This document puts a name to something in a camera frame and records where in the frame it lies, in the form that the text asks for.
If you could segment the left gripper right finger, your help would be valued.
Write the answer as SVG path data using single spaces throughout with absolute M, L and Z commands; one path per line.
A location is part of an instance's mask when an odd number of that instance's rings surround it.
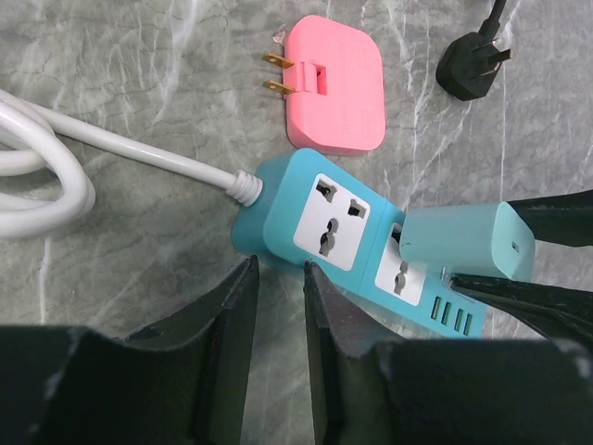
M 406 339 L 304 269 L 319 444 L 588 444 L 592 357 L 570 340 Z

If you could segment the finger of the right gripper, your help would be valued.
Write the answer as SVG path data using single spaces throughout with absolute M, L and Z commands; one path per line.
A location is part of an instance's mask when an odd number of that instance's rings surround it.
M 593 244 L 593 191 L 509 201 L 536 240 L 571 248 Z
M 592 339 L 592 294 L 557 286 L 455 274 L 450 287 L 517 318 L 547 338 Z

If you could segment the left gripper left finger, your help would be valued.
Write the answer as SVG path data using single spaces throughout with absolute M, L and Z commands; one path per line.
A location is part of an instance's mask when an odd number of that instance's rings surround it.
M 82 325 L 1 329 L 5 444 L 236 444 L 259 262 L 124 339 Z

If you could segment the teal small charger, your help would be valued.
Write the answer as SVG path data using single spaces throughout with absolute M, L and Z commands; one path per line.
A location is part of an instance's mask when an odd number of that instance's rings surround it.
M 430 271 L 528 282 L 536 241 L 507 202 L 414 209 L 399 240 L 402 259 Z

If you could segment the teal power strip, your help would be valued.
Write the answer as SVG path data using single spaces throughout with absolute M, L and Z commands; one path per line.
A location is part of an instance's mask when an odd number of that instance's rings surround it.
M 487 307 L 399 255 L 405 214 L 317 151 L 261 162 L 259 198 L 239 210 L 233 246 L 300 274 L 308 261 L 363 310 L 403 336 L 480 338 Z

